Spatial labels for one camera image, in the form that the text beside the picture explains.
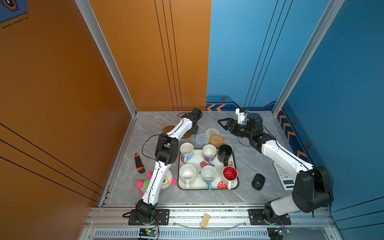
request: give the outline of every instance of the orange wall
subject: orange wall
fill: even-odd
[[[91,0],[139,111],[205,109],[210,0]]]
[[[0,27],[9,23],[0,28],[0,232],[77,239],[131,116],[75,1],[28,1],[28,13]]]

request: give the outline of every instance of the computer mouse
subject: computer mouse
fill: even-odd
[[[256,174],[252,181],[252,187],[256,190],[261,190],[265,183],[265,177],[261,174]]]

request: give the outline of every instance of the white mug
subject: white mug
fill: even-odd
[[[215,159],[217,154],[217,149],[212,144],[207,144],[203,147],[204,160],[208,165],[212,165],[212,161]]]
[[[194,166],[190,164],[186,164],[182,166],[179,170],[179,176],[181,178],[181,181],[185,183],[185,186],[187,189],[189,189],[189,186],[195,181],[196,179],[196,169]]]
[[[216,177],[216,169],[214,166],[207,165],[201,170],[201,176],[208,184],[208,190],[212,190],[212,181]]]
[[[227,166],[223,169],[221,179],[223,183],[228,186],[228,190],[231,190],[232,183],[236,180],[237,176],[238,176],[238,173],[234,167]]]
[[[192,143],[185,142],[180,146],[181,162],[187,163],[193,157],[194,147]]]

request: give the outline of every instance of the metal vent grille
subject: metal vent grille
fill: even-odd
[[[94,237],[136,237],[138,231],[129,228],[98,228]]]
[[[139,228],[97,228],[94,238],[137,238]],[[240,228],[230,231],[160,229],[159,240],[176,239],[270,239],[266,228]]]

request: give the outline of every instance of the black mug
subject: black mug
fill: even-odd
[[[218,149],[217,159],[224,164],[224,167],[228,166],[228,160],[232,155],[232,148],[228,145],[221,145]]]

